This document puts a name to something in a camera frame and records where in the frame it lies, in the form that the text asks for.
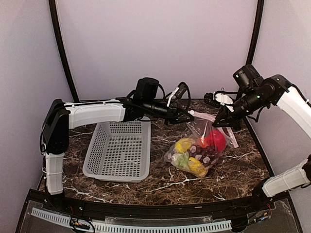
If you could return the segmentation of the yellow squash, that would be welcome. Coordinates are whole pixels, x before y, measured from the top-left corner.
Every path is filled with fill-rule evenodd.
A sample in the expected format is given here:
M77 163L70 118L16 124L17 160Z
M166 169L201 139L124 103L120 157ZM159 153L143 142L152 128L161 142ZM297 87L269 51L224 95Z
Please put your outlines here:
M188 166L192 174L198 178L203 178L207 174L204 165L193 157L188 159Z
M195 143L195 140L189 137L178 140L174 146L176 153L185 153Z

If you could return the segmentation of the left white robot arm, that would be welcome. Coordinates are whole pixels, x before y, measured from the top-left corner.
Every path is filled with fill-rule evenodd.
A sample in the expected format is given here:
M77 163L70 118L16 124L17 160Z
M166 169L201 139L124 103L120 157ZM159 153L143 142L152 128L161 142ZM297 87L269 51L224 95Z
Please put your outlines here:
M95 125L83 174L100 181L138 183L149 174L151 119L165 124L191 122L187 109L154 100L117 98L83 103L52 102L40 133L44 157L46 199L57 211L69 207L63 189L63 160L69 147L69 131Z

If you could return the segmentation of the dark red grape bunch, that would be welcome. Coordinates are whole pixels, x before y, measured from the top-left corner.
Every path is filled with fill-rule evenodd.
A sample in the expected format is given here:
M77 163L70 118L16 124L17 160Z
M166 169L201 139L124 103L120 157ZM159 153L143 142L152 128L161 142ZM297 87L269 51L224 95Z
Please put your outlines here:
M200 161L202 164L207 165L208 163L217 160L220 157L218 151L214 147L202 148L200 146L191 146L190 148L190 157L195 158Z

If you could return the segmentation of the red bell pepper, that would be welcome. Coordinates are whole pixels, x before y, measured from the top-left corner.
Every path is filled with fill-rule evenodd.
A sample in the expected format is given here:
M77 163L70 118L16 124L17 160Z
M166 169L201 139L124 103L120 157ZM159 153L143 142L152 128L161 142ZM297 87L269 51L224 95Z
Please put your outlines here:
M222 152L226 148L225 136L219 130L212 130L206 137L209 146L214 146L218 152Z

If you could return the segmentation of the clear zip top bag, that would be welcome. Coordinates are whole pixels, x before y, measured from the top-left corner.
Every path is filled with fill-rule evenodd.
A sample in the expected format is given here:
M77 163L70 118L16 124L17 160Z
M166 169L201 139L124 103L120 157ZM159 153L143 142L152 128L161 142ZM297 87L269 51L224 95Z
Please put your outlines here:
M179 170L203 178L230 147L239 147L230 127L215 128L212 123L216 117L206 113L189 111L194 121L188 122L191 135L179 139L165 153L165 162Z

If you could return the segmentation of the small orange pumpkin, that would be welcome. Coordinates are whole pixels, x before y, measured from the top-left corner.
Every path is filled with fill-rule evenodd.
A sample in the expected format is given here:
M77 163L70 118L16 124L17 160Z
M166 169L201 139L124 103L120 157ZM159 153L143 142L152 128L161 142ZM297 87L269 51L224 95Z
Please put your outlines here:
M209 146L207 137L200 137L196 141L196 145L200 146L201 148L207 148Z

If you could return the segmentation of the white cauliflower with leaves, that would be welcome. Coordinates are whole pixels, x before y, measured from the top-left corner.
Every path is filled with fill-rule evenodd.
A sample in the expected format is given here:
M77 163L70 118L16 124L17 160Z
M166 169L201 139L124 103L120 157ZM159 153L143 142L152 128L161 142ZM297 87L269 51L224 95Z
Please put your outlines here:
M189 153L175 153L172 155L171 164L182 170L189 170L188 165Z

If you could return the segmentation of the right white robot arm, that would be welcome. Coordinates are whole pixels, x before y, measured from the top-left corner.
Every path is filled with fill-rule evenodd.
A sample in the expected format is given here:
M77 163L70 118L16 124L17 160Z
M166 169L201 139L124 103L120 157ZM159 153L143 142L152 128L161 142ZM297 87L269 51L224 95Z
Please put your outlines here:
M311 134L311 105L296 85L281 75L260 78L259 83L250 86L242 84L243 96L233 103L223 103L214 127L239 128L239 121L263 108L277 106L289 115L307 136ZM266 205L274 196L307 187L311 184L311 159L307 158L300 164L285 172L261 181L252 191L248 199L248 207L257 211Z

